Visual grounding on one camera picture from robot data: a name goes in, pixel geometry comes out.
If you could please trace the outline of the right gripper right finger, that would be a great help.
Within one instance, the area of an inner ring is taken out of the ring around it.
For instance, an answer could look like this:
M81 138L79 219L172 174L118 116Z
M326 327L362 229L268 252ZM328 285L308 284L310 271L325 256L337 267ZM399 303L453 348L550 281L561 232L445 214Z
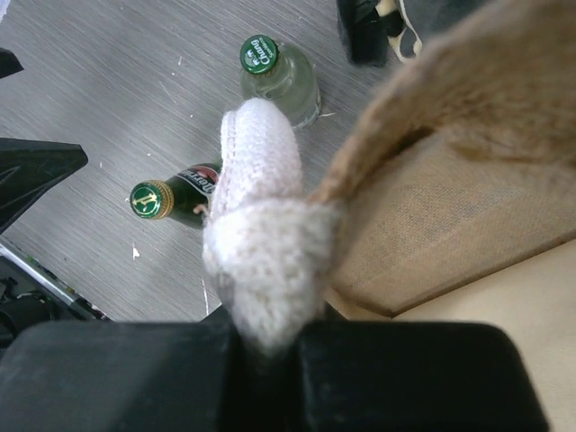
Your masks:
M316 323L298 366L298 431L549 428L516 346L487 324Z

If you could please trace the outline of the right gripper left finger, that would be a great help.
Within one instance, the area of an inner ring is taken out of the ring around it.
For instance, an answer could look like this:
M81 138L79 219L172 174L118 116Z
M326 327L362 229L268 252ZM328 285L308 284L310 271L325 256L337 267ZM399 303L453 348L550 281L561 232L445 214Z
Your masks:
M196 323L44 323L1 361L4 431L249 431L237 334Z

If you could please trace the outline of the green glass bottle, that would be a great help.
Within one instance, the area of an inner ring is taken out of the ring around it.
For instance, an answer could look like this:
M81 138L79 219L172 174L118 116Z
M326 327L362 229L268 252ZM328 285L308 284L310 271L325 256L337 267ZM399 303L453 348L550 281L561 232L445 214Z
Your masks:
M171 219L201 230L221 166L220 160L196 164L164 181L140 182L130 192L130 207L144 220Z

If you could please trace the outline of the brown jute canvas bag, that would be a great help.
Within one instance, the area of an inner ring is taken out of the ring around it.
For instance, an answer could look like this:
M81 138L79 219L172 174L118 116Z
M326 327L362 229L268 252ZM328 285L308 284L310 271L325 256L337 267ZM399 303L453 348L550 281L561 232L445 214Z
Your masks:
M247 347L386 316L575 237L575 4L492 1L401 67L318 187L269 102L227 112L203 260Z

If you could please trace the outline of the clear soda bottle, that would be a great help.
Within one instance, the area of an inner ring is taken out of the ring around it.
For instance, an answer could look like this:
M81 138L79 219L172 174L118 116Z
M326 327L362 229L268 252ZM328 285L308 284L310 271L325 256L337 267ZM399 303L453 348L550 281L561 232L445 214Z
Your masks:
M264 34L248 37L239 51L240 92L244 99L274 103L292 127L316 121L321 96L312 64L297 46Z

